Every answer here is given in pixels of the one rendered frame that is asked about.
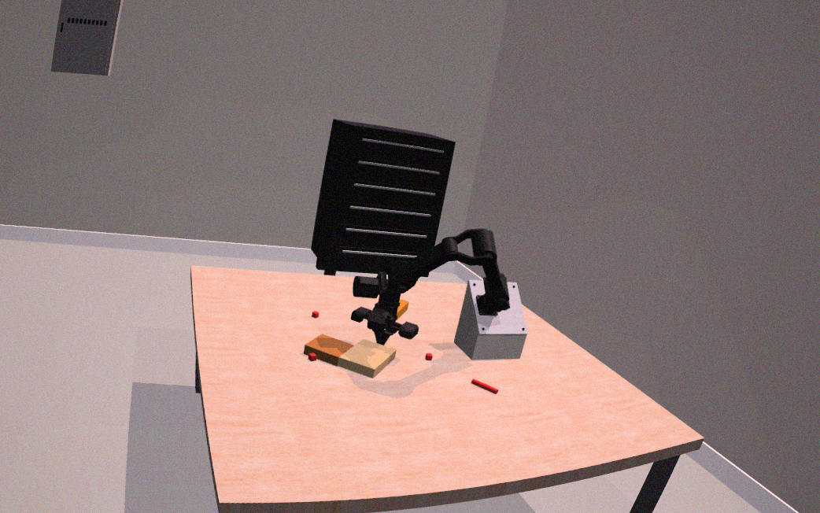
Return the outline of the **brown square block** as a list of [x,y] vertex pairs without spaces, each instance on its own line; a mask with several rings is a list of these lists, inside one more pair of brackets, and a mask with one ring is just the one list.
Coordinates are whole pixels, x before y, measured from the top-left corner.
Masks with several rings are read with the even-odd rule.
[[304,354],[314,353],[317,355],[316,359],[337,367],[339,357],[353,346],[347,342],[320,334],[305,344]]

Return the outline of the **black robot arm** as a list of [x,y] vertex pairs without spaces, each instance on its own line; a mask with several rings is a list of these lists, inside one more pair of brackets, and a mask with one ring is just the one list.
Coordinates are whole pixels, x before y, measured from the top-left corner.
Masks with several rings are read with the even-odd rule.
[[[458,244],[467,238],[471,239],[473,256],[458,251]],[[400,294],[410,290],[421,276],[456,260],[470,266],[482,266],[486,274],[483,278],[486,293],[476,295],[479,315],[497,316],[498,312],[510,308],[507,279],[497,269],[494,235],[485,228],[467,229],[460,235],[443,238],[440,244],[408,262],[400,260],[378,269],[376,278],[355,276],[353,296],[376,299],[379,295],[382,301],[398,303]],[[384,329],[391,329],[393,324],[394,317],[390,308],[386,307],[384,310],[379,304],[375,304],[368,316],[368,329],[383,332]]]

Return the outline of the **red cylinder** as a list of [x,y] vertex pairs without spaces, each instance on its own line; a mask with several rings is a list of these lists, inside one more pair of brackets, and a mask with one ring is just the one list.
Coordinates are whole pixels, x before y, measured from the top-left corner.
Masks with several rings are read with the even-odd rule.
[[478,380],[472,379],[471,383],[474,384],[474,386],[481,387],[487,391],[490,391],[491,393],[497,394],[498,389],[494,389],[492,386],[488,386],[487,384],[484,384]]

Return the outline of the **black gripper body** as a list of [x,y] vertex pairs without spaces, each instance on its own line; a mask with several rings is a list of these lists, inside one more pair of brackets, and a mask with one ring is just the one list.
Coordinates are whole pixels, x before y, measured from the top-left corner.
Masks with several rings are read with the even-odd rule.
[[[395,322],[395,320],[397,319],[397,310],[400,305],[400,302],[388,303],[379,299],[379,301],[376,304],[379,304],[379,307],[384,310],[386,310],[386,307],[390,308],[390,311],[392,312],[392,315],[394,317],[394,324],[392,328],[386,329],[386,331],[393,333],[396,330],[398,330],[398,334],[400,335],[400,337],[406,338],[408,340],[412,340],[418,334],[419,327],[417,324],[410,323],[408,321],[406,321],[403,324]],[[364,319],[368,319],[370,312],[371,309],[365,308],[363,307],[363,305],[361,305],[359,308],[355,309],[352,312],[351,320],[360,323],[364,321]]]

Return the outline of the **orange flat bar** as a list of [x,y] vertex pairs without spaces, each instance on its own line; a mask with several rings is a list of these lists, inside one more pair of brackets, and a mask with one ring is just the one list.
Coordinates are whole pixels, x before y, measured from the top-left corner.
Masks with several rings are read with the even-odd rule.
[[395,320],[395,322],[400,318],[400,316],[402,316],[408,310],[409,301],[400,300],[399,302],[400,305],[397,310],[397,319]]

